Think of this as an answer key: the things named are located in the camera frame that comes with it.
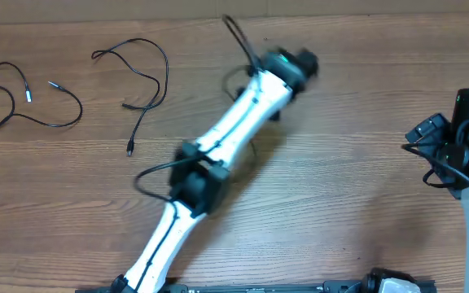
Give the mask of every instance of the wood grain surface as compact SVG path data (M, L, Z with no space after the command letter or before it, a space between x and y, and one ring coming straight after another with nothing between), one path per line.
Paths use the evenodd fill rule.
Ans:
M307 47L320 72L256 136L258 166L235 174L221 208L196 228L170 277L189 285L312 283L360 278L384 266L461 292L465 225L459 202L426 187L428 164L399 147L435 112L448 117L469 87L469 14L270 18L241 21L260 52ZM169 94L125 147L138 112L155 93L115 56L93 50L131 37L159 43L169 57ZM160 52L119 50L160 79ZM0 26L0 85L16 111L60 123L77 115L55 81L84 103L70 129L13 117L0 128L0 292L73 292L107 286L139 257L162 204L136 192L134 175L173 158L230 106L220 79L246 63L218 20ZM232 82L246 82L240 77ZM0 93L0 119L10 101ZM168 173L146 187L164 193Z

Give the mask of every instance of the green led light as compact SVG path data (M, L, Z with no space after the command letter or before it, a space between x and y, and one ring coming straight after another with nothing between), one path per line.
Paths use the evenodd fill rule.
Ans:
M285 62L289 62L289 60L287 58L285 58L285 56L283 56L283 55L280 55L280 58Z

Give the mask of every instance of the wooden table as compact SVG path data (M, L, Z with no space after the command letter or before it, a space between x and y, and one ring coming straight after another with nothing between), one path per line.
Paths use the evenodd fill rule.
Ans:
M255 139L258 168L188 239L169 272L189 285L307 283L360 278L373 266L437 280L461 292L465 225L459 202L426 187L428 164L399 145L435 112L451 117L469 87L469 14L362 15L240 21L253 45L312 50L319 77ZM155 85L93 50L131 37L169 56L169 95L149 112L133 157L125 147ZM160 52L119 49L163 79ZM52 122L77 115L55 81L84 103L70 129L19 117L0 128L0 292L73 292L107 286L138 258L162 203L132 187L135 174L170 161L230 106L220 79L246 63L219 20L0 26L0 85L17 112ZM234 84L243 85L240 77ZM0 119L9 100L0 93ZM167 192L167 172L145 184Z

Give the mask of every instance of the black wire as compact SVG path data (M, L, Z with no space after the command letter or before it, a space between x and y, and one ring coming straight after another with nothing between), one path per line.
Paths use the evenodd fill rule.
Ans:
M455 144L460 146L464 139L464 130L469 125L469 119L464 120L459 127L457 127L457 133L455 134Z
M431 175L433 175L436 171L434 171L433 168L431 168L426 174L423 176L423 183L434 188L451 188L454 187L455 183L431 183L428 182L428 179L430 178Z
M10 62L7 62L7 61L0 62L0 66L1 65L10 65L13 68L15 68L15 70L18 71L18 73L23 78L25 92L27 92L30 95L30 98L32 98L32 91L28 87L28 82L26 81L26 77L24 77L23 72L17 66L15 66L14 64L12 64ZM14 96L12 95L10 90L0 86L0 90L6 92L8 94L8 96L10 97L10 100L12 101L12 109L10 110L10 113L0 121L0 127L3 126L7 121L9 121L9 119L12 118L13 116L20 116L20 117L26 118L28 120L31 120L33 122L36 122L40 125L44 125L44 126L48 126L48 127L65 127L65 126L69 126L69 125L73 125L73 124L77 123L82 118L82 104L81 104L81 101L79 100L79 98L77 98L75 94L73 94L69 90L66 90L62 86L56 85L55 83L52 83L52 82L50 82L50 84L53 85L57 90L60 90L64 93L66 93L66 94L71 95L77 101L77 103L79 104L80 111L79 111L79 116L77 116L77 118L75 120L60 125L60 124L45 123L45 122L39 121L35 118L32 118L30 116L15 113L15 99L14 99Z
M349 289L345 290L344 293L355 293L355 292L357 292L357 290L355 290L355 289L360 288L361 286L362 286L362 283L357 282L354 285L352 285Z
M222 20L224 21L224 23L226 24L227 28L231 31L231 33L233 34L234 38L236 39L236 41L240 44L240 46L242 47L243 51L245 52L245 54L248 56L248 59L249 59L249 63L251 64L251 67L254 69L254 73L255 74L258 74L260 75L260 64L259 64L259 61L258 61L258 58L256 57L256 55L254 54L254 51L252 50L251 48L251 45L249 44L247 38L245 37L245 35L243 34L241 28L236 24L236 22L228 15L223 15L222 16ZM236 30L238 31L238 34L240 35L241 37L241 40L240 38L238 37L238 35L236 34L236 32L233 30L233 28L230 26L230 24L233 24L234 27L236 28ZM134 39L134 40L143 40L143 41L147 41L147 42L150 42L151 44L154 44L155 46L157 46L155 43L151 42L151 41L148 41L148 40L144 40L144 39ZM113 52L112 50L117 48L118 46L126 43L126 42L123 42L115 47L112 47L111 49L109 50L103 50L103 51L95 51L94 53L98 53L99 52L99 55L95 56L94 57L94 54L92 54L92 59L95 59L95 58L98 58L100 55L103 55L103 54L106 54L106 53L113 53L117 56L119 56L119 58L121 58L123 60L123 62L126 63L126 65L132 69L134 71L133 68L131 68L131 66L120 56L118 55L116 52ZM167 89L167 84L168 84L168 59L165 55L165 53L162 51L162 49L160 47L158 47L160 49L160 51L162 52L162 54L164 55L165 59L166 59L166 89ZM155 255L156 253L159 251L160 247L162 246L162 243L164 242L164 240L168 237L169 235L169 232L171 231L171 229L173 228L175 222L177 221L178 219L178 210L177 210L177 207L175 205L175 203L171 200L171 199L168 199L162 195L157 195L155 193L152 193L148 190L145 190L143 189L141 186L140 186L140 180L146 176L147 174L150 174L150 173L153 173L155 171L158 171L158 170L161 170L161 169L164 169L164 168L171 168L171 167L175 167L175 166L178 166L180 164L189 164L189 163L193 163L193 162L196 162L196 161L199 161L201 159L203 159L209 152L211 152L212 150L214 150L215 148L219 147L221 145L221 143L227 138L229 137L233 131L236 130L236 128L238 128L238 126L243 122L243 120L248 116L248 114L251 112L251 110L256 106L256 104L258 104L258 96L260 95L260 92L261 92L261 78L258 77L258 88L256 90L256 96L252 99L252 103L249 105L248 109L245 111L245 113L240 117L240 119L233 125L233 127L225 134L223 135L219 140L217 140L214 145L209 148L207 151L205 152L201 152L199 155L197 155L196 157L191 157L191 158L187 158L187 159L184 159L184 160L179 160L179 161L174 161L174 162L169 162L169 163L166 163L166 164L160 164L158 166L155 166L155 167L151 167L151 168L148 168L142 172L140 172L140 174L138 174L135 179L134 179L134 188L139 191L140 193L144 194L144 195L147 195L147 196L150 196L152 198L155 198L155 199L160 199L160 200L163 200L165 201L166 203L170 203L172 206L173 206L173 209L175 211L174 215L173 215L173 220L168 228L168 230L166 231L166 233L164 234L164 236L162 237L162 239L159 241L159 243L157 244L155 250L153 251L153 253L151 254L148 262L146 263L146 267L144 268L144 271L142 272L142 275L140 277L140 279L138 280L138 283L137 283L137 286L135 287L134 291L137 292L138 291L138 288L140 288L141 284L142 284L142 281L144 280L145 276L146 276L146 273L149 269L149 267L151 266L151 263L153 261L153 258L155 258ZM148 104L148 106L146 107L133 107L133 106L128 106L127 108L132 108L132 109L143 109L144 112L142 112L142 115L141 115L141 119L142 119L142 116L143 114L145 113L146 110L149 110L147 109L148 107L150 107L150 104Z
M456 177L460 177L461 179L463 179L464 181L469 183L469 177L467 175L465 175L464 173L462 173L461 171L457 170L456 168L454 168L454 167L452 167L448 164L441 163L438 159L432 157L431 155L427 155L427 154L425 154L421 151L418 151L418 150L414 149L414 147L422 147L423 145L424 144L422 144L422 143L421 144L407 143L407 144L402 145L401 148L405 151L411 152L412 154L423 157L424 159L428 160L430 163L453 173Z
M150 44L152 44L153 46L157 47L157 49L159 49L160 53L162 53L162 55L164 56L164 61L166 63L166 74L165 74L165 82L164 82L164 93L162 94L162 97L160 97L160 99L158 100L158 102L155 103L159 93L160 93L160 82L152 77L152 76L148 76L147 74L144 74L140 71L138 71L137 69L133 68L129 63L128 61L126 61L126 59L124 59L119 53L115 52L114 50L119 47L119 46L122 46L124 44L127 44L127 43L130 43L130 42L135 42L135 41L143 41L143 42L148 42ZM156 93L155 95L153 96L153 98L151 98L150 102L145 106L145 107L137 107L137 106L132 106L132 105L129 105L129 104L126 104L126 103L123 103L122 104L122 107L125 107L126 109L130 109L130 110L142 110L142 113L140 115L140 117L138 118L138 121L137 121L137 124L135 125L134 127L134 130L133 132L131 133L131 137L129 138L129 142L128 142L128 147L126 149L127 151L127 154L128 156L131 156L133 154L133 151L134 151L134 145L135 145L135 142L134 142L134 139L135 139L135 134L137 133L137 129L140 125L140 122L142 121L142 118L144 117L144 115L146 115L146 112L155 108L155 107L158 107L159 105L162 104L162 102L164 101L164 98L166 97L166 94L168 93L168 78L169 78L169 62L168 62L168 56L166 55L166 53L164 52L164 50L162 50L162 48L157 45L155 42L153 41L150 41L150 40L147 40L147 39L144 39L144 38L140 38L140 37L137 37L137 38L133 38L133 39L129 39L129 40L126 40L124 42L121 42L119 43L118 45L115 45L113 47L111 47L110 49L108 50L97 50L95 52L93 52L91 54L91 58L92 59L97 59L99 57L102 57L103 55L107 54L107 53L111 53L111 54L114 54L115 56L119 57L122 62L124 62L124 64L126 64L126 66L132 71L132 72L135 72L137 73L139 76L141 77L146 77L146 78L149 78L151 80L153 80L154 82L156 82L156 86L157 86L157 90L156 90Z
M234 97L234 95L229 91L229 86L227 85L229 79L231 77L233 77L236 73L238 72L241 72L241 71L247 71L248 69L250 68L250 66L248 65L240 65L240 66L237 66L231 70L228 71L228 73L226 73L224 75L224 77L221 79L221 90L224 94L226 94L233 103L236 103L236 99ZM258 157L258 151L256 149L256 145L254 143L254 141L252 139L249 140L249 145L251 146L251 149L252 149L252 154L255 158L255 160L253 161L255 164L253 165L253 167L256 167L256 158Z
M155 198L155 199L160 199L166 203L170 203L171 206L173 207L173 210L175 211L174 214L173 214L173 219L171 221L171 224L169 225L169 228L168 230L166 231L166 233L164 234L164 236L162 237L162 239L159 241L159 243L157 244L157 246L155 247L155 250L153 251L153 253L151 254L149 260L147 261L146 263L146 267L144 268L144 271L142 272L142 275L140 277L140 279L138 280L138 283L137 283L137 286L135 287L135 292L138 291L138 288L141 286L142 284L142 280L144 279L144 277L146 276L146 273L147 273L147 270L148 268L150 267L150 265L152 264L153 262L153 258L155 258L155 255L156 253L159 251L160 247L162 247L162 243L164 242L164 240L168 237L169 235L169 232L171 231L171 229L173 228L173 226L175 225L175 222L177 221L178 219L178 210L177 210L177 206L175 205L175 203L171 200L171 199L168 199L162 195L158 195L158 194L155 194L153 192L150 192L148 190L145 190L143 189L141 186L140 186L140 180L146 176L147 174L150 174L150 173L153 173L155 171L158 171L158 170L162 170L162 169L165 169L165 168L171 168L171 167L175 167L175 166L178 166L180 164L189 164L189 163L192 163L194 161L198 161L202 158L202 155L201 156L197 156L197 157L193 157L193 158L188 158L188 159L184 159L184 160L179 160L179 161L175 161L175 162L170 162L170 163L166 163L166 164L160 164L158 166L155 166L155 167L152 167L152 168L149 168L149 169L146 169L142 172L140 172L139 175L137 175L135 177L135 180L134 180L134 188L144 194L144 195L147 195L147 196L151 196L152 198Z
M240 47L242 47L243 52L248 57L249 63L251 64L252 68L257 70L260 68L260 60L258 56L255 54L254 50L252 49L251 44L249 43L247 37L243 33L242 29L238 26L235 20L229 15L223 15L221 20L224 22L226 27L229 29L231 34L233 35L234 39L238 42Z

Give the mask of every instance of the cable connector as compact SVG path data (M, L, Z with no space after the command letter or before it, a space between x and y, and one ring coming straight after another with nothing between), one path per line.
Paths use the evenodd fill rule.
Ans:
M64 89L64 87L62 87L61 85L55 84L55 83L53 83L53 82L51 82L51 81L48 81L48 83L49 83L51 86L55 87L57 90L66 91L66 90Z
M32 93L30 92L30 90L26 90L24 93L26 94L26 101L31 103L32 102Z
M134 153L134 148L135 148L135 142L134 140L131 138L128 142L128 147L126 148L126 154L128 156L131 156L133 153Z

